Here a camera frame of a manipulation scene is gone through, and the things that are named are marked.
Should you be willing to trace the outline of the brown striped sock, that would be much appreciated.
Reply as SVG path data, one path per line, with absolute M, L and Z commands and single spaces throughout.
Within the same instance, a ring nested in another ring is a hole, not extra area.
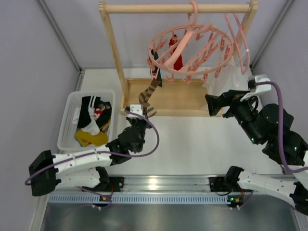
M 159 80 L 153 78 L 149 87 L 139 94 L 138 99 L 140 104 L 143 106 L 143 112 L 147 118 L 150 118 L 156 115 L 157 113 L 154 107 L 150 105 L 149 99 L 151 98 L 151 96 L 153 95 L 154 91 L 156 90 L 156 88 L 160 83 L 161 82 Z

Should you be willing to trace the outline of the white sock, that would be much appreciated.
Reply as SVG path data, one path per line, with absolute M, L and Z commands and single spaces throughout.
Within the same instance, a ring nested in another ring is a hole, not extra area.
M 96 124 L 96 121 L 94 119 L 91 120 L 91 122 L 86 125 L 84 128 L 81 128 L 83 132 L 87 132 L 92 136 L 96 136 L 100 132 L 100 128 Z

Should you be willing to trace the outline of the red sock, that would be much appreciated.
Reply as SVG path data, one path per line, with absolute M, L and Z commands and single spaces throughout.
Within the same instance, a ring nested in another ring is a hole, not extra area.
M 172 47 L 177 41 L 178 41 L 177 35 L 173 34 L 169 41 L 169 47 Z M 183 61 L 182 61 L 182 56 L 180 55 L 173 64 L 173 69 L 178 71 L 182 67 L 183 67 Z

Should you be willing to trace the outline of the black white-striped sock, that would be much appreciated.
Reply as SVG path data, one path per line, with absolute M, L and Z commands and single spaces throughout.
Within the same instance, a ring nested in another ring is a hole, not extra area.
M 97 96 L 84 96 L 81 100 L 81 108 L 78 119 L 78 128 L 85 128 L 91 123 L 92 116 L 89 113 L 90 108 L 98 108 L 100 104 L 100 97 Z

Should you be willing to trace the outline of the teal sock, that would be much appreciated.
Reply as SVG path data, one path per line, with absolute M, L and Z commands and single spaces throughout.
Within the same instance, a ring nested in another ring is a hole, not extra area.
M 155 60 L 157 60 L 157 59 L 159 58 L 158 53 L 155 52 L 153 49 L 151 49 L 151 54 L 153 55 L 153 57 L 154 57 Z M 155 69 L 154 69 L 154 71 L 153 71 L 153 74 L 156 75 L 156 79 L 160 82 L 160 83 L 158 84 L 158 86 L 159 86 L 159 87 L 162 87 L 163 84 L 162 84 L 161 72 L 160 72 L 160 70 L 158 70 L 158 67 L 157 67 L 157 66 L 155 66 Z

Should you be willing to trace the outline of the pink round clip hanger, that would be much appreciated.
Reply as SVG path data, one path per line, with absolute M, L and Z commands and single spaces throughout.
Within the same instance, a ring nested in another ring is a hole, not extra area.
M 172 27 L 158 34 L 150 42 L 148 47 L 147 63 L 150 68 L 150 76 L 156 78 L 153 74 L 155 66 L 158 70 L 163 70 L 171 74 L 166 76 L 169 82 L 174 82 L 175 75 L 183 75 L 183 81 L 187 84 L 192 82 L 193 76 L 201 76 L 202 82 L 205 83 L 208 73 L 216 72 L 216 76 L 220 73 L 222 67 L 225 67 L 233 54 L 233 41 L 226 32 L 223 32 L 212 26 L 212 23 L 198 24 L 198 5 L 195 1 L 191 1 L 193 12 L 188 13 L 188 24 Z M 177 58 L 185 51 L 191 41 L 199 41 L 209 33 L 209 37 L 205 45 L 198 51 L 188 62 L 183 62 L 180 70 L 174 70 L 173 64 Z M 178 41 L 169 47 L 169 41 L 173 34 L 177 35 Z M 154 59 L 151 49 L 158 53 L 159 58 Z M 200 71 L 199 68 L 207 62 L 211 56 L 217 52 L 223 52 L 222 60 L 214 67 Z

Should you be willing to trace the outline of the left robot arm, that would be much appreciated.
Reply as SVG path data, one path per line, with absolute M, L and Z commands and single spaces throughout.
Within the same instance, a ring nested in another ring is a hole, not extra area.
M 47 195 L 55 190 L 85 188 L 102 191 L 110 183 L 106 167 L 120 165 L 132 159 L 131 154 L 143 150 L 145 133 L 152 128 L 148 121 L 127 118 L 130 126 L 117 139 L 99 148 L 70 154 L 41 152 L 28 167 L 33 196 Z

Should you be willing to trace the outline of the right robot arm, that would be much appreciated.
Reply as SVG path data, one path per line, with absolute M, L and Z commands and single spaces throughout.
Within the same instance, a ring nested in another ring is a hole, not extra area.
M 233 117 L 248 136 L 252 144 L 263 145 L 262 153 L 278 165 L 282 165 L 279 152 L 279 106 L 275 103 L 265 105 L 258 110 L 258 97 L 245 98 L 247 91 L 229 90 L 220 96 L 207 94 L 210 116 L 215 116 L 223 107 L 228 110 L 223 118 Z M 290 130 L 294 118 L 283 111 L 282 147 L 287 165 L 304 167 L 308 161 L 304 158 L 308 153 L 308 144 L 302 137 Z M 294 181 L 277 180 L 252 173 L 242 167 L 231 166 L 224 176 L 222 185 L 214 185 L 211 189 L 231 192 L 262 192 L 266 195 L 285 201 L 298 212 L 308 213 L 308 183 L 294 174 Z

